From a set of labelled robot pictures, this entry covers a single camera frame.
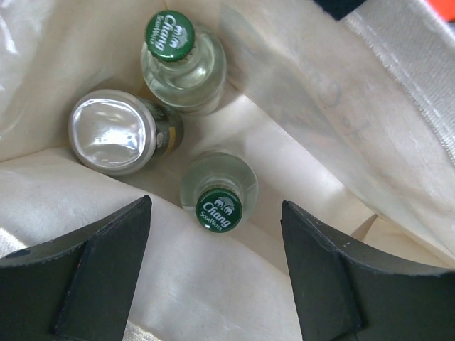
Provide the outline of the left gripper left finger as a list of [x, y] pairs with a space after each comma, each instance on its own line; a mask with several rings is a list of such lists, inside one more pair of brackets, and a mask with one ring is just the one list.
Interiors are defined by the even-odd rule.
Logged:
[[122, 340], [150, 231], [148, 195], [1, 258], [2, 340]]

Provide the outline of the cream canvas tote bag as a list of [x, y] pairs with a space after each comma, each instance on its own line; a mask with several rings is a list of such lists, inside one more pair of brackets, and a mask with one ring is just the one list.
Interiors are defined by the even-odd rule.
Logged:
[[[454, 33], [425, 1], [2, 1], [1, 258], [148, 195], [149, 237], [122, 340], [304, 340], [282, 204], [371, 247], [454, 272]], [[173, 9], [220, 37], [220, 108], [180, 148], [108, 177], [70, 150], [85, 94], [144, 97], [149, 18]], [[229, 151], [259, 195], [229, 232], [180, 201], [203, 152]]]

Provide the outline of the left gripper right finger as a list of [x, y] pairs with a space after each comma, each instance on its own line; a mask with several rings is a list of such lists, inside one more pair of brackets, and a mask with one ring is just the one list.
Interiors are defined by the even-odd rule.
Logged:
[[454, 272], [388, 254], [290, 201], [282, 237], [304, 340], [453, 340]]

